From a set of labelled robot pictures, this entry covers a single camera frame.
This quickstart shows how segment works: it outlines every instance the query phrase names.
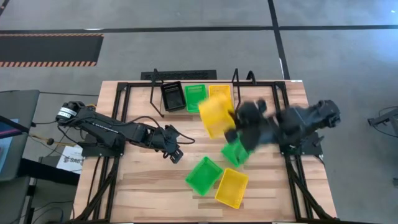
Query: black plastic bin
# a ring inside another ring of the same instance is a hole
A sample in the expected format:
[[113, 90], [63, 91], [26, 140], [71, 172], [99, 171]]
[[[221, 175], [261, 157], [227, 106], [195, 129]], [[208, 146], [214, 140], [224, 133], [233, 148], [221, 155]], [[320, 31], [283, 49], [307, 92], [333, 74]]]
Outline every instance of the black plastic bin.
[[166, 111], [172, 112], [185, 108], [187, 104], [180, 81], [163, 84], [160, 86], [160, 89], [162, 90], [162, 98]]

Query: wooden tabletop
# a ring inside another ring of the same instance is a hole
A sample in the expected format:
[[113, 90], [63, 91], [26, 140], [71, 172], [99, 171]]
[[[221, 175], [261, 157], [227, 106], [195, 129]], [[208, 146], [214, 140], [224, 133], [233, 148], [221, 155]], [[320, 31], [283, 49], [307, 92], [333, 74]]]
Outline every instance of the wooden tabletop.
[[[183, 81], [200, 83], [200, 81]], [[291, 105], [308, 106], [302, 82], [285, 81]], [[96, 111], [111, 116], [118, 81], [103, 82]], [[234, 102], [237, 104], [236, 87]], [[129, 99], [127, 121], [138, 116], [152, 116], [161, 126], [172, 124], [181, 133], [196, 139], [192, 145], [181, 145], [184, 155], [178, 164], [163, 159], [162, 153], [126, 144], [120, 160], [118, 179], [113, 202], [112, 222], [271, 222], [294, 221], [292, 199], [284, 163], [276, 145], [261, 146], [240, 168], [234, 168], [221, 155], [226, 141], [210, 139], [199, 115], [170, 115], [161, 118], [149, 103], [150, 87], [133, 87]], [[275, 111], [272, 90], [266, 86], [241, 87], [241, 100], [264, 98], [268, 110]], [[124, 95], [122, 93], [119, 115], [121, 116]], [[155, 88], [154, 103], [160, 106], [160, 88]], [[142, 123], [155, 125], [143, 119]], [[187, 141], [179, 137], [178, 141]], [[234, 209], [214, 199], [220, 180], [209, 193], [202, 197], [185, 183], [185, 178], [195, 165], [208, 156], [220, 167], [230, 167], [249, 176], [249, 182], [240, 209]], [[87, 158], [83, 164], [76, 197], [75, 213], [86, 207], [91, 178], [97, 158]], [[335, 207], [324, 166], [312, 156], [302, 156], [309, 191], [327, 213], [336, 216]], [[98, 188], [100, 166], [93, 187], [93, 196]], [[104, 217], [107, 192], [101, 204]], [[299, 193], [302, 216], [305, 216], [302, 196]]]

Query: hazard tape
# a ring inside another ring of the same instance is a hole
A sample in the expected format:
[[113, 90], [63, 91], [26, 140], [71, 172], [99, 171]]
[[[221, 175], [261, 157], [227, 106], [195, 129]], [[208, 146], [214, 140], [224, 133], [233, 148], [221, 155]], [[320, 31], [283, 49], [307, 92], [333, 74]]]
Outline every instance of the hazard tape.
[[104, 34], [0, 34], [0, 37], [104, 37]]
[[96, 62], [0, 62], [0, 67], [94, 67]]

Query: concrete floor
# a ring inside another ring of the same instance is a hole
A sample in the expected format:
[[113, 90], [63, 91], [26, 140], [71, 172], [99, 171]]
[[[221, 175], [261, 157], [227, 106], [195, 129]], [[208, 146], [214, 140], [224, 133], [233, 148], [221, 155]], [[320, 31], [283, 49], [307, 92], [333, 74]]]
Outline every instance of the concrete floor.
[[[393, 0], [274, 0], [274, 4], [280, 26], [398, 24], [398, 2]], [[266, 0], [10, 0], [0, 17], [0, 30], [248, 25], [272, 25]], [[341, 110], [341, 124], [322, 131], [338, 216], [396, 223], [398, 189], [392, 178], [398, 177], [397, 139], [370, 128], [366, 119], [397, 105], [398, 30], [281, 31], [281, 36], [290, 77], [303, 80], [310, 103], [332, 99]], [[153, 68], [217, 69], [219, 79], [230, 78], [239, 68], [241, 73], [253, 70], [257, 79], [282, 78], [273, 31], [115, 33], [105, 34], [96, 67], [0, 68], [0, 91], [97, 95], [103, 80], [138, 80], [141, 72]], [[69, 100], [97, 99], [40, 95], [35, 121], [53, 120]], [[60, 137], [51, 125], [32, 132]], [[78, 138], [78, 133], [71, 134]], [[48, 153], [29, 141], [24, 157], [37, 159]]]

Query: green plastic bin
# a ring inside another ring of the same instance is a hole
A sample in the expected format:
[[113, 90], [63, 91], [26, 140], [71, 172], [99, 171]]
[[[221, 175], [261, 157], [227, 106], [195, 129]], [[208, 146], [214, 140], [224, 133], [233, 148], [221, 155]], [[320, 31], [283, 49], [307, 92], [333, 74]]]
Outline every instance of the green plastic bin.
[[189, 113], [198, 113], [198, 104], [207, 98], [206, 86], [190, 85], [185, 87], [185, 101]]
[[249, 156], [252, 154], [251, 152], [247, 152], [243, 146], [239, 138], [232, 142], [231, 144], [227, 144], [221, 150], [221, 153], [229, 160], [235, 167], [239, 167], [244, 164], [244, 162], [249, 159]]
[[222, 168], [205, 156], [188, 174], [185, 181], [198, 194], [204, 196], [223, 173]]

